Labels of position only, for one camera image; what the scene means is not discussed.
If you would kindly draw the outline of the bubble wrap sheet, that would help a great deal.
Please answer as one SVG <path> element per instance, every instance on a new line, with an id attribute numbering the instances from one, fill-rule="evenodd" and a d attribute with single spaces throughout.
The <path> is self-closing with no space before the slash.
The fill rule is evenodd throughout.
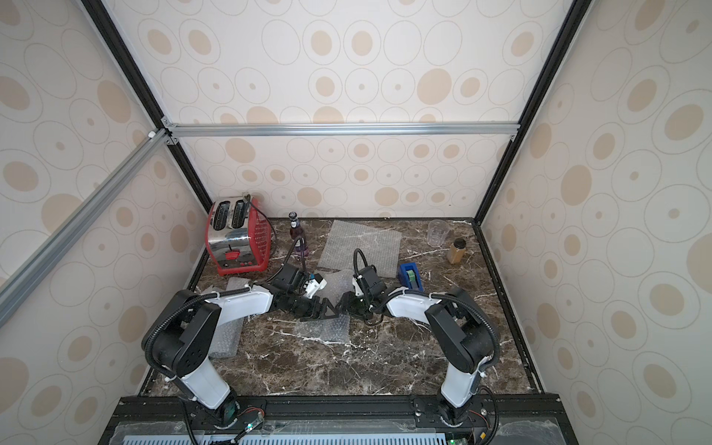
<path id="1" fill-rule="evenodd" d="M 324 274 L 324 279 L 326 286 L 316 295 L 329 300 L 333 306 L 337 306 L 344 293 L 353 289 L 352 272 L 348 270 Z M 294 333 L 298 337 L 322 343 L 346 344 L 350 341 L 349 329 L 350 317 L 346 313 L 341 313 L 337 318 L 299 322 L 295 326 Z"/>
<path id="2" fill-rule="evenodd" d="M 231 358 L 237 355 L 244 318 L 218 326 L 213 339 L 209 356 L 212 360 Z"/>

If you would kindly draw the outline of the blue tape dispenser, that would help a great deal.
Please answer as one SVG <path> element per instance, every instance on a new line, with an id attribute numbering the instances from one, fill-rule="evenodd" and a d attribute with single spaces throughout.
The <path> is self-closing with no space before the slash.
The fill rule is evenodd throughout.
<path id="1" fill-rule="evenodd" d="M 421 275 L 415 263 L 400 264 L 397 277 L 402 286 L 421 292 L 424 291 Z"/>

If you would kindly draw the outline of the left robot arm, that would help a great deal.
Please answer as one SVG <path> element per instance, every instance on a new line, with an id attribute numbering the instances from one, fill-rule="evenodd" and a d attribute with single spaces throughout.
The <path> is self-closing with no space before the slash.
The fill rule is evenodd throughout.
<path id="1" fill-rule="evenodd" d="M 320 274 L 286 266 L 265 283 L 241 289 L 197 294 L 177 292 L 142 340 L 149 366 L 209 410 L 222 408 L 231 387 L 213 367 L 209 355 L 218 327 L 252 315 L 283 311 L 318 319 L 324 302 L 316 293 L 326 287 Z"/>

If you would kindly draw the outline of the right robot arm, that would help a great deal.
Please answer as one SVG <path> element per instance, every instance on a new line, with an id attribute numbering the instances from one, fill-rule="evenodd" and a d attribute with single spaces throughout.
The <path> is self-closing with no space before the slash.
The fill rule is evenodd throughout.
<path id="1" fill-rule="evenodd" d="M 391 317 L 427 324 L 448 362 L 441 398 L 454 412 L 470 404 L 480 380 L 501 355 L 496 324 L 461 287 L 448 292 L 389 287 L 368 266 L 352 276 L 352 288 L 335 305 L 328 304 L 326 313 L 346 313 L 363 322 Z"/>

